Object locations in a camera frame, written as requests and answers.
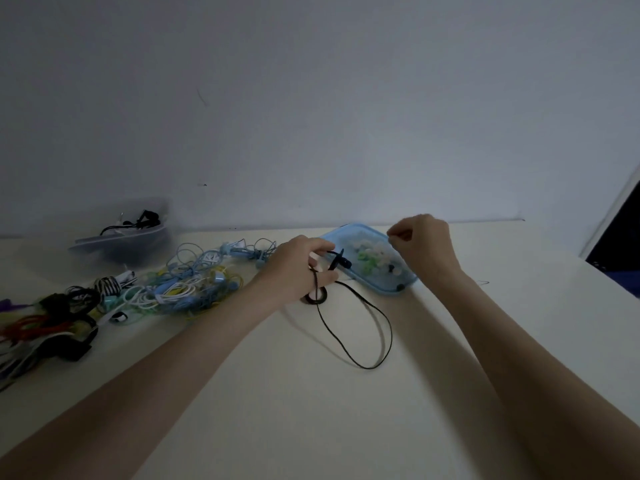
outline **blue tray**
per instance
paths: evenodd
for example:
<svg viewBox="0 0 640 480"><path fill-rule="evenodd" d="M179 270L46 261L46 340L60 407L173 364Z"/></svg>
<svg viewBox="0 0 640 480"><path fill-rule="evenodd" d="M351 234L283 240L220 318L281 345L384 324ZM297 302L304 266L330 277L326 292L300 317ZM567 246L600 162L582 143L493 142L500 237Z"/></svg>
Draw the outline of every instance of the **blue tray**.
<svg viewBox="0 0 640 480"><path fill-rule="evenodd" d="M322 236L344 249L351 269L340 268L357 281L380 294L395 295L414 284L418 277L391 247L386 235L364 224L347 224Z"/></svg>

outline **white table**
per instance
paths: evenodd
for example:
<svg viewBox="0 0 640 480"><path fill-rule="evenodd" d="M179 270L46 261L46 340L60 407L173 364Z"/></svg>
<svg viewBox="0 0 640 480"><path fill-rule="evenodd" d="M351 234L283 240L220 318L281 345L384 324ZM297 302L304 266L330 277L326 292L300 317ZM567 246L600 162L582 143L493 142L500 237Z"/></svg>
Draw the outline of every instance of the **white table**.
<svg viewBox="0 0 640 480"><path fill-rule="evenodd" d="M241 237L282 242L328 230L201 232L181 240L212 248ZM466 272L489 281L484 290L524 329L640 422L638 300L524 222L456 224L451 231ZM16 264L17 245L0 244L6 295L32 299L34 289L60 290L60 283ZM249 264L240 269L246 277L255 272ZM420 283L399 298L362 292L394 327L393 350L379 369L345 362L315 307L286 306L228 357L137 480L535 477L488 380L435 297ZM374 363L380 334L360 302L334 285L322 307L348 349ZM388 327L380 324L388 344ZM177 317L107 326L80 363L50 360L20 380L0 394L0 454L183 326Z"/></svg>

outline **white wall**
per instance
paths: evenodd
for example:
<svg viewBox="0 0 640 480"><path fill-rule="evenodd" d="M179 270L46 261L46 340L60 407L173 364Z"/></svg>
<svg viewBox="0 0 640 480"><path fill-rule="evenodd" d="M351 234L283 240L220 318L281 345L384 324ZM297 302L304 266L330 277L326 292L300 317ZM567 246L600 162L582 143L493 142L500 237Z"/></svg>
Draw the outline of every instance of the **white wall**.
<svg viewBox="0 0 640 480"><path fill-rule="evenodd" d="M0 4L4 234L169 194L190 228L521 216L578 253L640 162L637 0Z"/></svg>

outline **thin wire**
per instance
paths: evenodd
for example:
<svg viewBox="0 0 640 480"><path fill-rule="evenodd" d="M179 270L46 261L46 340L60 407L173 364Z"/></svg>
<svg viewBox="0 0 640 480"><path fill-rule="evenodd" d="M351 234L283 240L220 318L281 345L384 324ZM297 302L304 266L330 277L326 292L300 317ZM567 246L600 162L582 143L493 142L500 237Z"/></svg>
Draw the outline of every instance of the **thin wire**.
<svg viewBox="0 0 640 480"><path fill-rule="evenodd" d="M387 353L384 355L384 357L382 357L382 359L380 359L380 361L375 364L372 365L371 367L367 367L365 365L362 365L361 363L359 363L356 359L354 359L352 357L352 355L349 353L349 351L347 350L347 347L344 346L344 344L342 343L342 341L338 338L338 336L329 328L329 325L326 324L326 322L324 321L324 316L322 316L322 312L320 311L320 304L318 303L318 277L317 277L317 271L313 268L311 268L311 271L313 271L314 274L314 283L316 285L316 308L318 310L318 315L320 315L320 320L322 320L322 323L324 323L324 327L329 331L329 333L331 333L332 337L334 339L336 339L338 341L338 343L340 344L340 347L342 347L342 350L344 350L344 353L348 355L348 357L351 359L351 361L356 364L359 368L361 369L366 369L368 371L372 371L373 369L377 369L378 367L380 367L380 365L387 359L387 356L389 355L389 352L391 352L391 346L394 343L394 331L393 328L391 327L391 322L389 321L388 316L385 315L385 313L380 310L377 306L375 306L373 303L371 303L370 301L368 301L366 298L363 297L363 295L361 295L360 293L358 293L356 290L354 290L353 288L351 288L348 284L343 283L341 281L336 281L336 283L338 283L341 286L344 286L345 288L347 288L348 290L350 290L354 295L356 295L360 301L364 304L364 305L368 305L371 306L372 308L375 308L377 311L380 312L380 314L382 316L384 316L384 318L386 318L387 323L389 324L389 333L390 333L390 339L389 339L389 348L387 350Z"/></svg>

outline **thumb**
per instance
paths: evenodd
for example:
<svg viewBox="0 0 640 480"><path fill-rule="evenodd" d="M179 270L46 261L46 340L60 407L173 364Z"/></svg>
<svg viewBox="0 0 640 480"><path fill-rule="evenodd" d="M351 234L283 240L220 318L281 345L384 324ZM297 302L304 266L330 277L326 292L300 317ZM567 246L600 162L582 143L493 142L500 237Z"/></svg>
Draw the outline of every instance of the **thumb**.
<svg viewBox="0 0 640 480"><path fill-rule="evenodd" d="M402 254L403 251L405 249L407 249L407 246L409 245L409 242L405 241L404 239L401 239L400 237L398 237L396 235L390 235L389 236L389 244L391 244L393 249L395 249L400 254Z"/></svg>
<svg viewBox="0 0 640 480"><path fill-rule="evenodd" d="M322 288L323 286L330 285L335 282L339 275L338 272L334 269L331 271L323 271L322 273L317 274L318 277L318 288Z"/></svg>

